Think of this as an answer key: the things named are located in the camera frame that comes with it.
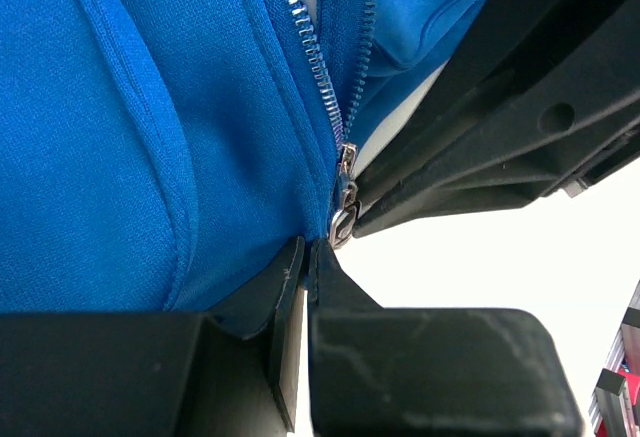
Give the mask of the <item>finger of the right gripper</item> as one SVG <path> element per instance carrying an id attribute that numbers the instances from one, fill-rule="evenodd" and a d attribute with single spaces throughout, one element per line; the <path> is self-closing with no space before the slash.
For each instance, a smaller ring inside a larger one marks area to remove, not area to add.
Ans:
<path id="1" fill-rule="evenodd" d="M 502 74 L 522 93 L 587 39 L 625 0 L 487 0 L 407 124 L 357 179 L 374 202 L 424 163 L 447 112 Z"/>
<path id="2" fill-rule="evenodd" d="M 639 4 L 627 1 L 539 82 L 398 182 L 354 234 L 524 207 L 596 164 L 638 126 Z"/>

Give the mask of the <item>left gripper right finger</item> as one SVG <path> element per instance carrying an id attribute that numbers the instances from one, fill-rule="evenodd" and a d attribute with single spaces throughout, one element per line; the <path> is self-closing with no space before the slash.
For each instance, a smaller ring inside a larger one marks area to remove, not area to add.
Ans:
<path id="1" fill-rule="evenodd" d="M 578 436 L 554 342 L 532 314 L 384 308 L 313 244 L 309 390 L 318 436 Z"/>

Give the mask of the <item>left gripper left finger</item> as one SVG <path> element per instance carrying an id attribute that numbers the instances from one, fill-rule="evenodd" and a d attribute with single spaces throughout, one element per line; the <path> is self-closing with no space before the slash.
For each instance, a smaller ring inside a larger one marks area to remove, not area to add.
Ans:
<path id="1" fill-rule="evenodd" d="M 284 436 L 294 428 L 305 242 L 203 312 L 1 318 L 5 436 Z"/>

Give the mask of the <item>silver zipper pull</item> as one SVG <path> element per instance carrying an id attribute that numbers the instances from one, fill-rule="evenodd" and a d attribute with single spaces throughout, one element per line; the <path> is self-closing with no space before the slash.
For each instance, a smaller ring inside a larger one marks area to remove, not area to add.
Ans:
<path id="1" fill-rule="evenodd" d="M 352 237 L 361 208 L 354 177 L 357 153 L 358 148 L 355 144 L 343 144 L 334 188 L 335 213 L 331 218 L 328 233 L 329 244 L 334 250 L 343 247 Z"/>

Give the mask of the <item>blue zip jacket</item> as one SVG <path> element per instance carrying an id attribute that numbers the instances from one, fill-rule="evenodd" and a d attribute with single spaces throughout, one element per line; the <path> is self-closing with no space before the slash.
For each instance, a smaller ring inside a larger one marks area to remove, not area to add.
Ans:
<path id="1" fill-rule="evenodd" d="M 206 310 L 406 125 L 487 0 L 1 0 L 1 309 Z"/>

